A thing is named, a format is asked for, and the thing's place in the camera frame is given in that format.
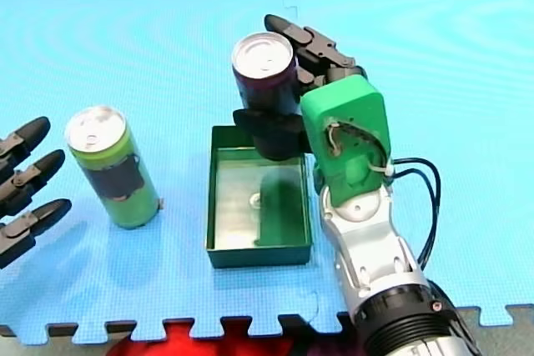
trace robotic hand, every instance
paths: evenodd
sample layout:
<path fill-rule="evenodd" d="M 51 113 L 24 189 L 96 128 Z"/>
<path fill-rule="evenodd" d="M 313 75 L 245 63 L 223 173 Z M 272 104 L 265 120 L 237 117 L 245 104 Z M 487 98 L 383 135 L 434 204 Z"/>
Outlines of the robotic hand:
<path fill-rule="evenodd" d="M 302 115 L 244 108 L 234 111 L 234 122 L 262 143 L 276 144 L 277 154 L 269 151 L 266 158 L 315 155 L 322 228 L 335 246 L 335 269 L 365 351 L 481 355 L 450 299 L 423 274 L 436 236 L 441 191 L 436 167 L 420 158 L 390 159 L 384 99 L 334 41 L 273 15 L 264 25 L 288 39 L 297 57 L 295 96 Z M 432 169 L 436 194 L 420 170 L 395 173 L 394 165 L 413 162 Z M 433 204 L 431 235 L 419 260 L 391 221 L 391 184 L 408 173 L 425 179 Z"/>
<path fill-rule="evenodd" d="M 40 117 L 9 134 L 5 140 L 0 139 L 0 218 L 16 216 L 29 206 L 32 196 L 63 165 L 64 152 L 55 150 L 24 171 L 15 169 L 42 142 L 49 129 L 48 119 Z M 0 268 L 35 246 L 35 237 L 52 227 L 70 208 L 69 200 L 58 199 L 22 214 L 11 223 L 0 223 Z"/>

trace can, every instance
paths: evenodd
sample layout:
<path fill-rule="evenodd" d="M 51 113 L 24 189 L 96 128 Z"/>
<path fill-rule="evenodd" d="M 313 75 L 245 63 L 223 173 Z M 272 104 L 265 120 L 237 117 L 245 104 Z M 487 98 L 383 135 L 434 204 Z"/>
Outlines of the can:
<path fill-rule="evenodd" d="M 253 33 L 232 52 L 232 69 L 244 108 L 278 114 L 299 113 L 297 62 L 290 41 L 279 33 Z M 270 160 L 285 160 L 293 143 L 254 137 L 258 153 Z"/>
<path fill-rule="evenodd" d="M 111 220 L 121 228 L 145 225 L 159 197 L 124 115 L 108 106 L 75 114 L 65 138 Z"/>

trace can lid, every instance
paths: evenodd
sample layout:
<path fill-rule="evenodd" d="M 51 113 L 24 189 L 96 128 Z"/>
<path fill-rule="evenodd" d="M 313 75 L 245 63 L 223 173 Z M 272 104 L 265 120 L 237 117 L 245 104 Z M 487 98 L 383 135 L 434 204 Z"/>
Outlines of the can lid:
<path fill-rule="evenodd" d="M 247 78 L 272 77 L 292 60 L 291 43 L 279 33 L 253 33 L 237 42 L 232 52 L 232 65 Z"/>
<path fill-rule="evenodd" d="M 126 119 L 108 106 L 93 106 L 76 113 L 65 128 L 68 146 L 85 153 L 111 148 L 123 136 Z"/>

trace green plastic container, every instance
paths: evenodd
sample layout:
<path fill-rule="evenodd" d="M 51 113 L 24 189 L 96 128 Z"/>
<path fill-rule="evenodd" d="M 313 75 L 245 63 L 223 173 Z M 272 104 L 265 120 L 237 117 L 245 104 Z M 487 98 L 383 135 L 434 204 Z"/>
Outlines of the green plastic container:
<path fill-rule="evenodd" d="M 216 268 L 304 264 L 311 233 L 305 158 L 262 158 L 252 137 L 213 127 L 206 249 Z"/>

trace blue foam mat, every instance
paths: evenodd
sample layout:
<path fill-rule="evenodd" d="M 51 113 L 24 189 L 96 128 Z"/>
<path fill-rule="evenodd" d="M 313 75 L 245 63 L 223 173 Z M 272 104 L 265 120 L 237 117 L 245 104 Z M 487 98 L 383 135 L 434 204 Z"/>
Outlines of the blue foam mat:
<path fill-rule="evenodd" d="M 36 152 L 65 148 L 68 118 L 106 103 L 127 116 L 165 210 L 125 232 L 109 224 L 68 157 L 35 197 L 73 200 L 38 246 L 0 273 L 0 324 L 26 344 L 46 326 L 77 323 L 75 343 L 107 339 L 105 324 L 136 321 L 133 339 L 165 336 L 166 319 L 194 318 L 192 335 L 220 336 L 222 317 L 250 316 L 253 335 L 278 334 L 298 314 L 339 331 L 344 310 L 333 252 L 319 223 L 306 266 L 214 271 L 204 251 L 209 130 L 231 123 L 239 96 L 229 53 L 277 13 L 330 35 L 385 93 L 396 156 L 442 171 L 439 237 L 428 274 L 484 324 L 532 303 L 532 209 L 523 166 L 534 95 L 532 0 L 0 0 L 0 127 L 38 115 L 53 131 Z M 427 194 L 395 186 L 395 224 L 416 252 Z"/>

